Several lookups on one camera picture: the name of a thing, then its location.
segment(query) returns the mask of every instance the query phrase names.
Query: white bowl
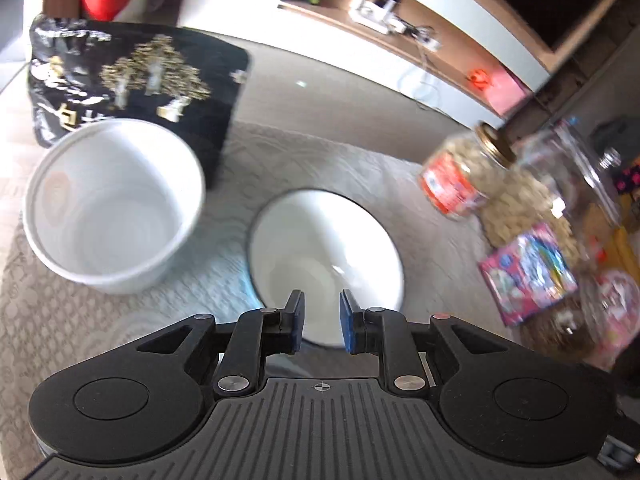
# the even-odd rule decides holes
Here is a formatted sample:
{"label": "white bowl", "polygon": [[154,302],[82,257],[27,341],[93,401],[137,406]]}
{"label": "white bowl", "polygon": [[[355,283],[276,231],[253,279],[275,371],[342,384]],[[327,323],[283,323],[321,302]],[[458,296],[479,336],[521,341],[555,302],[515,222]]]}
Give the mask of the white bowl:
{"label": "white bowl", "polygon": [[275,198],[252,227],[249,270],[265,306],[282,308],[305,293],[302,337],[343,347],[338,298],[350,288],[362,308],[399,310],[404,281],[398,251],[384,228],[355,202],[302,189]]}
{"label": "white bowl", "polygon": [[204,195],[200,163],[180,137],[146,121],[107,120],[69,134],[40,161],[24,230],[60,276],[129,294],[159,281]]}

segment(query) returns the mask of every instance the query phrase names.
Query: orange jar label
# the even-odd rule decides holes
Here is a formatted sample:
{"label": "orange jar label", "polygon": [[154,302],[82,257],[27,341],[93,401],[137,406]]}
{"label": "orange jar label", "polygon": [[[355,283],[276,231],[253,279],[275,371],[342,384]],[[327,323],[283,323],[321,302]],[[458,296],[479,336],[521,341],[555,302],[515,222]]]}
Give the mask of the orange jar label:
{"label": "orange jar label", "polygon": [[449,152],[433,157],[420,174],[420,186],[444,214],[464,216],[486,203]]}

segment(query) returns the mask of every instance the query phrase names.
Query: metal pivot screw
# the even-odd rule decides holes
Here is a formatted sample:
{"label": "metal pivot screw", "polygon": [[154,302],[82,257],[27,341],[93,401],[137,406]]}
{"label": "metal pivot screw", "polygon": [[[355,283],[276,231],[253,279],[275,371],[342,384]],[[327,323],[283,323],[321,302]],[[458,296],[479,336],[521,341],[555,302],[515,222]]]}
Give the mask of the metal pivot screw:
{"label": "metal pivot screw", "polygon": [[422,377],[416,375],[401,375],[400,377],[396,377],[394,384],[398,390],[414,392],[415,390],[423,388],[426,383]]}
{"label": "metal pivot screw", "polygon": [[239,375],[228,375],[218,381],[218,387],[226,392],[239,392],[249,385],[249,381]]}

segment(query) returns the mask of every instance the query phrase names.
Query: tablecloth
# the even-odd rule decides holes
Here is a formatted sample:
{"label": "tablecloth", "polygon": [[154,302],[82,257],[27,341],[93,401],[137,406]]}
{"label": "tablecloth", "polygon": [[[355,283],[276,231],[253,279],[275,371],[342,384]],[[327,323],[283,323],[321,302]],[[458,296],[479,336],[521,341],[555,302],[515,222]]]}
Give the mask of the tablecloth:
{"label": "tablecloth", "polygon": [[[375,216],[402,259],[407,319],[428,322],[432,313],[446,311],[508,336],[476,266],[487,251],[479,223],[438,213],[416,183],[418,170],[346,144],[236,123],[218,182],[172,271],[160,285],[130,296],[108,296],[60,278],[37,259],[20,225],[0,289],[0,456],[9,479],[22,478],[42,459],[28,402],[47,376],[198,312],[230,322],[260,307],[246,265],[247,227],[286,190],[339,192]],[[317,377],[341,364],[376,372],[372,356],[311,346],[272,364]]]}

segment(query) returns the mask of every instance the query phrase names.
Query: gold pattern print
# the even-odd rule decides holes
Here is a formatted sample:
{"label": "gold pattern print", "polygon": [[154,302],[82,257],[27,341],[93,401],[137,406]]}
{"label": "gold pattern print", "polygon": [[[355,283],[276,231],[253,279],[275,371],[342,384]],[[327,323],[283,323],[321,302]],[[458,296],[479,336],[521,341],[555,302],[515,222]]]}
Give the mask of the gold pattern print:
{"label": "gold pattern print", "polygon": [[100,71],[102,84],[116,95],[120,110],[127,106],[129,91],[145,90],[146,95],[172,97],[158,107],[158,116],[177,123],[192,100],[204,100],[211,95],[209,86],[200,79],[200,70],[185,63],[184,57],[172,46],[172,38],[157,34],[149,43],[137,44],[131,57],[121,57]]}
{"label": "gold pattern print", "polygon": [[65,67],[63,66],[62,59],[60,56],[53,56],[50,60],[50,69],[51,71],[60,79],[63,78],[65,74]]}

